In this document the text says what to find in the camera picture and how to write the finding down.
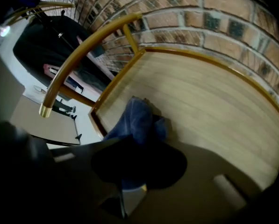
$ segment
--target brick wall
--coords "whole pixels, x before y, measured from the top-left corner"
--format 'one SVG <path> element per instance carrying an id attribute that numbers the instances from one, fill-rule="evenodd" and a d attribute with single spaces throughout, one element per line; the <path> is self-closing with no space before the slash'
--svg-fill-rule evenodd
<path id="1" fill-rule="evenodd" d="M 279 30 L 262 0 L 53 0 L 72 2 L 66 15 L 94 32 L 111 20 L 141 11 L 129 25 L 139 46 L 189 49 L 220 59 L 256 80 L 279 102 Z M 60 15 L 60 10 L 49 15 Z M 98 57 L 119 71 L 132 58 L 121 30 L 103 41 Z"/>

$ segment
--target curved wooden handle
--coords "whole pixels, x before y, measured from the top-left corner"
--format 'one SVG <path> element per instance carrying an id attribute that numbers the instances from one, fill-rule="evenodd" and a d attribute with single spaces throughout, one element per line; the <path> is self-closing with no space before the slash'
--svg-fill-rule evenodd
<path id="1" fill-rule="evenodd" d="M 79 64 L 80 60 L 87 55 L 89 51 L 91 51 L 96 45 L 98 45 L 111 33 L 122 28 L 125 24 L 140 19 L 141 17 L 141 13 L 131 13 L 125 15 L 101 27 L 94 34 L 88 37 L 84 42 L 82 42 L 66 59 L 63 65 L 60 67 L 58 73 L 55 75 L 51 84 L 49 85 L 45 98 L 40 107 L 40 115 L 43 117 L 49 117 L 60 86 L 63 85 L 69 74 Z"/>

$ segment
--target blue fabric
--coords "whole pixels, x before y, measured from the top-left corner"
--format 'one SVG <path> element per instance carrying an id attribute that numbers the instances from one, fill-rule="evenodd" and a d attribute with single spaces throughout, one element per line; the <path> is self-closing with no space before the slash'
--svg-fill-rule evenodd
<path id="1" fill-rule="evenodd" d="M 127 135 L 131 135 L 135 143 L 141 146 L 154 139 L 164 141 L 167 137 L 165 119 L 153 116 L 152 109 L 146 101 L 132 97 L 121 118 L 104 140 Z"/>

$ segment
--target light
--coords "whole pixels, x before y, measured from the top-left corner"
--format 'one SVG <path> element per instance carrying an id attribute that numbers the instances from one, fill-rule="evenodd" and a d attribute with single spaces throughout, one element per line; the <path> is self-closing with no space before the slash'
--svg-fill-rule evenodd
<path id="1" fill-rule="evenodd" d="M 10 31 L 10 26 L 0 26 L 0 36 L 6 36 Z"/>

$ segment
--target blue garment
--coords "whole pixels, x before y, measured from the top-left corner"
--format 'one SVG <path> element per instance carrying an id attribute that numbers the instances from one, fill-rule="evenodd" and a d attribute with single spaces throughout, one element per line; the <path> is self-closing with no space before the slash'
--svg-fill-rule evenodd
<path id="1" fill-rule="evenodd" d="M 131 135 L 135 143 L 141 146 L 154 139 L 164 141 L 167 137 L 165 119 L 153 115 L 146 101 L 132 97 L 121 118 L 104 140 L 127 135 Z"/>

